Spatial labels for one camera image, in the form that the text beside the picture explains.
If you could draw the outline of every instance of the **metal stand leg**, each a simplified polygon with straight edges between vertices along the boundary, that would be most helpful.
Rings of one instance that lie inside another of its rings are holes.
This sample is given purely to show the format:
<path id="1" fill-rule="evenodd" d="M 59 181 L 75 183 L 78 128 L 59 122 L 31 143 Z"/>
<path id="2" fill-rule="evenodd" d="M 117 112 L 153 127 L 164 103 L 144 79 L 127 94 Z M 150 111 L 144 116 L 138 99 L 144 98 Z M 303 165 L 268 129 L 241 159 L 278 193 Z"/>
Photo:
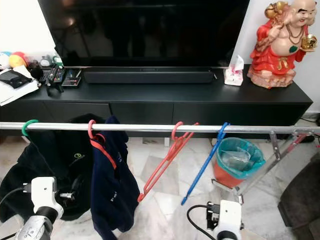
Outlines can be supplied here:
<path id="1" fill-rule="evenodd" d="M 212 179 L 212 183 L 228 192 L 233 193 L 234 200 L 240 204 L 244 203 L 243 195 L 248 192 L 257 182 L 259 182 L 271 169 L 273 169 L 288 153 L 290 153 L 301 141 L 308 136 L 308 134 L 294 134 L 294 140 L 290 142 L 287 140 L 281 147 L 278 146 L 277 135 L 274 132 L 270 133 L 270 140 L 273 147 L 274 154 L 266 161 L 265 165 L 257 171 L 257 173 L 245 180 L 241 185 L 229 188 L 215 179 Z"/>
<path id="2" fill-rule="evenodd" d="M 265 165 L 257 171 L 255 175 L 244 181 L 245 186 L 237 191 L 238 195 L 244 195 L 252 188 L 257 182 L 259 182 L 271 169 L 273 169 L 288 153 L 290 153 L 308 134 L 300 134 L 294 136 L 296 139 L 288 145 L 287 141 L 280 149 L 278 147 L 277 137 L 274 132 L 270 134 L 274 154 L 266 161 Z"/>
<path id="3" fill-rule="evenodd" d="M 165 137 L 164 138 L 164 146 L 165 147 L 169 147 L 170 146 L 170 138 L 169 137 Z"/>

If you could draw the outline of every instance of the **white wall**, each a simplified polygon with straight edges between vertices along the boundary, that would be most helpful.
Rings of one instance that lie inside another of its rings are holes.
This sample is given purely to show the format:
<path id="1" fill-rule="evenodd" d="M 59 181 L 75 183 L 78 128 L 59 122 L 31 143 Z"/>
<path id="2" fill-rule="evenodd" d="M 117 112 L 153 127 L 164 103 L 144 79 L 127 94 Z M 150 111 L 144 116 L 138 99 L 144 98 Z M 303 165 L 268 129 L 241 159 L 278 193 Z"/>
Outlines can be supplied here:
<path id="1" fill-rule="evenodd" d="M 277 0 L 250 0 L 248 10 L 236 43 L 233 59 L 236 55 L 240 55 L 244 59 L 244 63 L 252 62 L 250 54 L 254 49 L 257 40 L 257 30 L 259 26 L 265 24 L 268 19 L 265 17 L 266 7 Z M 309 33 L 314 34 L 320 40 L 320 10 L 315 24 L 309 27 Z M 316 52 L 307 53 L 302 62 L 295 63 L 296 76 L 294 81 L 299 87 L 313 100 L 313 104 L 308 109 L 308 113 L 320 113 L 320 47 Z"/>
<path id="2" fill-rule="evenodd" d="M 41 56 L 54 47 L 37 0 L 0 0 L 0 51 Z"/>

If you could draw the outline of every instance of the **gold ingot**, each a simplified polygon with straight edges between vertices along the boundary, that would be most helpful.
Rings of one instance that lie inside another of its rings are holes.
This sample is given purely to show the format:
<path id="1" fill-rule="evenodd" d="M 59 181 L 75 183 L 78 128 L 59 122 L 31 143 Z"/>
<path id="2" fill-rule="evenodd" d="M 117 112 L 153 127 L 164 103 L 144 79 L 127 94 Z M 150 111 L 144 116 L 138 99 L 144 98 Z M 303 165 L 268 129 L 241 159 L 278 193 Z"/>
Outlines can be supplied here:
<path id="1" fill-rule="evenodd" d="M 269 6 L 265 9 L 264 15 L 268 19 L 275 18 L 278 14 L 282 14 L 284 12 L 285 6 L 288 5 L 287 1 L 278 1 L 276 3 L 271 3 Z"/>
<path id="2" fill-rule="evenodd" d="M 306 37 L 304 36 L 302 38 L 301 47 L 302 47 L 302 49 L 305 49 L 305 50 L 312 50 L 317 47 L 317 42 L 318 42 L 318 40 L 317 40 L 316 36 L 314 36 L 312 34 L 308 34 Z"/>

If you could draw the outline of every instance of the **teal plastic bag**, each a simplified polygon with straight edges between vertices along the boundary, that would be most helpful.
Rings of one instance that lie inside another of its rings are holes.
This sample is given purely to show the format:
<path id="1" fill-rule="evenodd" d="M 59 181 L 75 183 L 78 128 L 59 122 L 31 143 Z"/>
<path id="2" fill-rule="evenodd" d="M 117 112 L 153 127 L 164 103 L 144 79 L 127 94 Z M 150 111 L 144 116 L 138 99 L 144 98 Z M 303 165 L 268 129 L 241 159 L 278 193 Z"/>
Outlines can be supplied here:
<path id="1" fill-rule="evenodd" d="M 234 169 L 226 165 L 223 162 L 223 154 L 225 154 L 226 151 L 248 152 L 250 155 L 250 164 L 248 164 L 248 167 L 245 167 L 243 170 Z M 219 167 L 236 179 L 247 179 L 266 163 L 262 151 L 256 145 L 237 137 L 228 137 L 222 140 L 217 150 L 216 161 Z"/>

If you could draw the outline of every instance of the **pink hanger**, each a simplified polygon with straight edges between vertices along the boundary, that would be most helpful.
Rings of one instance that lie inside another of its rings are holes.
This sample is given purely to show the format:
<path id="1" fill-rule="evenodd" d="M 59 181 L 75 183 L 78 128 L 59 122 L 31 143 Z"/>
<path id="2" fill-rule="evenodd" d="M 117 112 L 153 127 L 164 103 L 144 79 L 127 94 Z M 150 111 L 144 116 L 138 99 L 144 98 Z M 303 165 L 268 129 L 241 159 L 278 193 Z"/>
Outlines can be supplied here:
<path id="1" fill-rule="evenodd" d="M 88 135 L 90 139 L 95 139 L 95 136 L 92 134 L 92 125 L 96 124 L 95 120 L 90 120 L 88 124 Z"/>
<path id="2" fill-rule="evenodd" d="M 182 121 L 178 122 L 171 133 L 171 138 L 174 141 L 173 145 L 171 146 L 168 154 L 165 156 L 163 161 L 159 164 L 159 166 L 155 169 L 155 171 L 152 173 L 148 181 L 146 182 L 143 193 L 140 193 L 137 201 L 140 203 L 145 196 L 148 194 L 148 192 L 153 188 L 153 186 L 156 184 L 158 179 L 161 177 L 161 175 L 165 172 L 165 170 L 169 167 L 171 162 L 174 160 L 174 158 L 177 156 L 177 154 L 180 152 L 180 150 L 187 144 L 189 139 L 194 135 L 194 132 L 186 132 L 183 136 L 177 137 L 176 131 L 177 128 L 184 123 Z"/>

